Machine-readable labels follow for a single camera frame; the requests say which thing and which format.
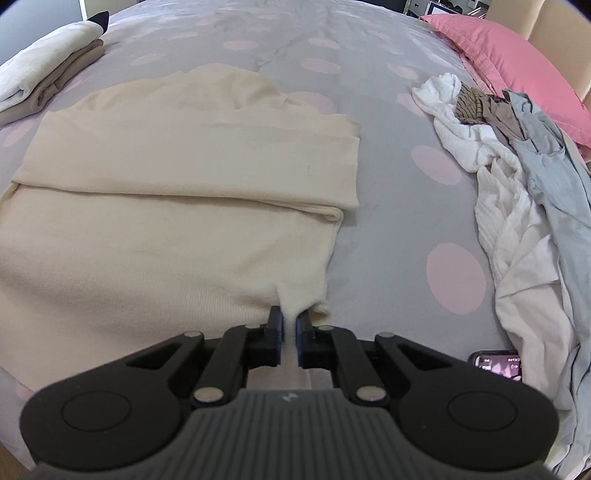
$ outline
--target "wrinkled fabric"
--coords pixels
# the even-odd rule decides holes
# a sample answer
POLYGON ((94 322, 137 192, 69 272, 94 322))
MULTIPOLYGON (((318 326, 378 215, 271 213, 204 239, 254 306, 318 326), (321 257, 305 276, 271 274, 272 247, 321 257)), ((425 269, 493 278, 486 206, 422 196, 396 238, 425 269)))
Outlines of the wrinkled fabric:
POLYGON ((462 83, 455 115, 463 124, 490 125, 499 142, 508 148, 510 138, 525 140, 509 100, 487 95, 478 88, 462 83))
POLYGON ((103 41, 97 39, 75 51, 58 68, 45 77, 26 100, 0 112, 0 127, 43 110, 47 102, 64 88, 64 85, 91 63, 105 54, 103 41))
POLYGON ((524 93, 509 98, 527 140, 513 139, 527 174, 527 186, 544 207, 558 248, 558 262, 573 308, 578 342, 562 378, 574 408, 560 411, 561 423, 550 459, 556 472, 572 479, 591 452, 591 179, 558 126, 524 93))
MULTIPOLYGON (((527 191, 518 157, 498 141, 492 128, 462 125, 454 116, 459 92, 459 79, 446 73, 413 89, 413 98, 435 117, 443 147, 466 171, 476 173, 479 240, 495 282, 496 313, 519 350, 523 381, 552 399, 557 409, 569 411, 573 400, 564 372, 576 339, 548 219, 527 191)), ((571 427, 562 416, 561 431, 571 427)), ((555 450, 562 447, 559 439, 555 450)), ((555 457, 547 465, 554 467, 555 457)))

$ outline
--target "pillowcase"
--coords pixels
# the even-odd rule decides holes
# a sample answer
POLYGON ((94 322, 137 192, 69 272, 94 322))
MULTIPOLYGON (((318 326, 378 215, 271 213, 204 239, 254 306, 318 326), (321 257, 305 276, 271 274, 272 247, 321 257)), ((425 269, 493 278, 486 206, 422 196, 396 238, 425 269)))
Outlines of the pillowcase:
POLYGON ((591 147, 591 115, 560 72, 532 44, 503 25, 465 15, 425 15, 452 40, 498 95, 524 92, 575 142, 591 147))

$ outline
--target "folded sweater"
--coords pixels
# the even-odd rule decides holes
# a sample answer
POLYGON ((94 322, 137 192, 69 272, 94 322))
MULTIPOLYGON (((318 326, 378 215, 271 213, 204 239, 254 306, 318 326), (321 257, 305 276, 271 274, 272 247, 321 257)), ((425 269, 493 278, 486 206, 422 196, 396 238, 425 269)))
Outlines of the folded sweater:
POLYGON ((54 30, 0 66, 0 112, 33 92, 60 63, 103 34, 93 21, 75 22, 54 30))

